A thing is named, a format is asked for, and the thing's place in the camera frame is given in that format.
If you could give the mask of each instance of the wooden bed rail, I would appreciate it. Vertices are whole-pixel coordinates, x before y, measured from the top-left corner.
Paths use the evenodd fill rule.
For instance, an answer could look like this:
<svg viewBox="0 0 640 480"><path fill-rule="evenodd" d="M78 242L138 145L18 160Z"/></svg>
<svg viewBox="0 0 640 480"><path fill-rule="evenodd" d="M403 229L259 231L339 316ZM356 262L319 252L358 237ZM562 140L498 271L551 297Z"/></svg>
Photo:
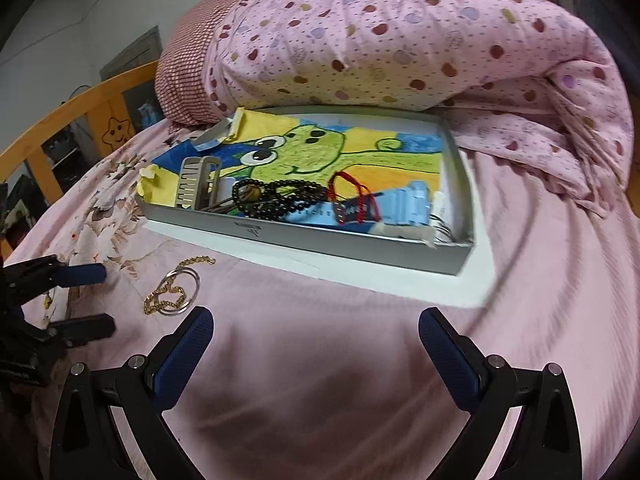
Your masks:
<svg viewBox="0 0 640 480"><path fill-rule="evenodd" d="M100 158L109 155L135 135L122 93L155 79L157 67L155 61L107 79L39 120L0 153L0 182L26 162L47 202L52 205L63 193L42 149L43 142L86 115L98 155ZM0 249L5 258L11 253L5 240L0 242Z"/></svg>

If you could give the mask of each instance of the red cord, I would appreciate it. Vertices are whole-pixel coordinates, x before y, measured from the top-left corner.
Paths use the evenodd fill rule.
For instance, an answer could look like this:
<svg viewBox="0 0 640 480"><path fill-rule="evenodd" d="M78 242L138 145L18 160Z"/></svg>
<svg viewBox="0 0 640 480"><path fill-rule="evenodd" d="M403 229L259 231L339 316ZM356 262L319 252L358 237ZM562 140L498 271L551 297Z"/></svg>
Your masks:
<svg viewBox="0 0 640 480"><path fill-rule="evenodd" d="M370 208L373 210L373 218L375 219L376 222L379 221L380 211L378 210L378 204L376 203L376 198L373 196L373 194L370 192L367 186L364 186L364 184L359 183L355 178L353 178L349 173L346 173L345 171L337 171L329 179L329 183L327 184L327 189L329 191L328 193L329 202L332 202L332 203L336 202L334 181L337 176L340 176L350 184L353 184L358 190L358 201L357 201L358 211L356 216L358 224L362 224L364 222L364 195L362 193L362 190L365 190L369 195L369 203L370 203ZM338 223L344 224L344 221L341 221L338 218Z"/></svg>

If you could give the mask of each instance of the pink blanket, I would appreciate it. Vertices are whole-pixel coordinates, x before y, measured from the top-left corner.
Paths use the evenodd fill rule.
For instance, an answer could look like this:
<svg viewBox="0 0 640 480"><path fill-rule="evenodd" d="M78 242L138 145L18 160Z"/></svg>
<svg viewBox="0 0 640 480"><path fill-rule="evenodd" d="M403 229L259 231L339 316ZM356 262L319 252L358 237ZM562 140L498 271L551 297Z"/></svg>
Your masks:
<svg viewBox="0 0 640 480"><path fill-rule="evenodd" d="M156 124L92 168L8 262L55 253L108 269L104 284L69 298L58 290L48 313L41 301L25 307L37 325L52 311L108 312L118 327L113 338L71 351L52 386L36 392L42 445L50 442L71 362L113 367L148 352L180 319L146 316L143 298L179 260L209 254L215 266L196 266L203 278L198 304L214 315L214 339L165 414L205 478L426 478L466 419L418 339L418 315L428 305L258 266L141 228L136 173L166 149L168 129L167 121ZM506 160L483 153L470 160L498 281L484 308L443 312L485 354L516 367L562 365L584 478L595 480L640 415L638 220L618 188L615 208L602 219ZM495 470L515 421L513 413L481 479ZM150 478L121 428L134 464Z"/></svg>
<svg viewBox="0 0 640 480"><path fill-rule="evenodd" d="M603 217L626 187L633 126L615 63L544 0L241 0L202 75L217 115L442 106L459 146L524 164Z"/></svg>

